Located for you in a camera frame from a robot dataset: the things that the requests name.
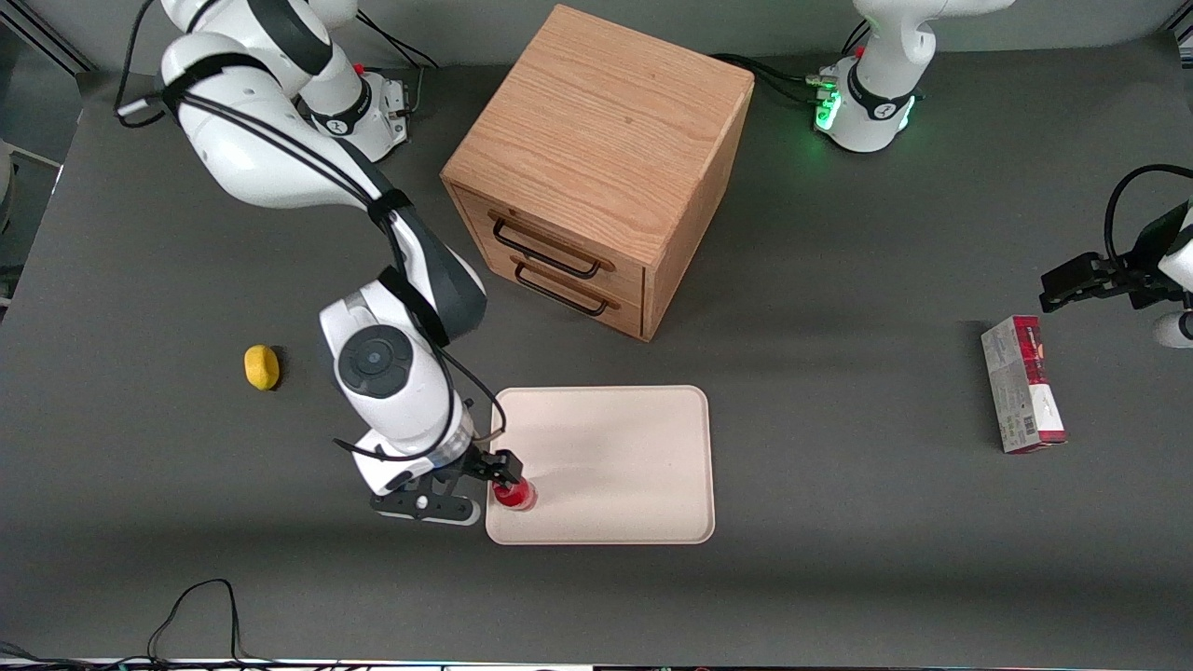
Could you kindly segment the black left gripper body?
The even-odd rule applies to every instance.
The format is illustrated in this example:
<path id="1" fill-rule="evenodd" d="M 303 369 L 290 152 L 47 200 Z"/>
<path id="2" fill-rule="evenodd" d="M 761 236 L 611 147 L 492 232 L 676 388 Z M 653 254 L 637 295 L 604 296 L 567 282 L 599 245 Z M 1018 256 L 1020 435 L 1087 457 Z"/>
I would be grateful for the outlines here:
<path id="1" fill-rule="evenodd" d="M 1143 226 L 1129 253 L 1121 256 L 1126 283 L 1118 293 L 1129 297 L 1133 309 L 1160 302 L 1179 302 L 1185 309 L 1189 309 L 1189 290 L 1160 271 L 1160 259 L 1177 241 L 1188 210 L 1188 205 L 1177 205 Z"/>

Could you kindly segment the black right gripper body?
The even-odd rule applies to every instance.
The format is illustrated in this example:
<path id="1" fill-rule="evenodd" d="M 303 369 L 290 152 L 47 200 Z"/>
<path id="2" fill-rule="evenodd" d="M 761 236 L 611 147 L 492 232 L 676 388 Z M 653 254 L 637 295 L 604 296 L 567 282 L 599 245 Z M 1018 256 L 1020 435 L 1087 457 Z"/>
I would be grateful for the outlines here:
<path id="1" fill-rule="evenodd" d="M 435 495 L 455 495 L 455 491 L 459 488 L 460 484 L 481 484 L 481 481 L 466 476 L 466 454 L 441 468 L 431 470 L 424 478 L 425 492 Z"/>

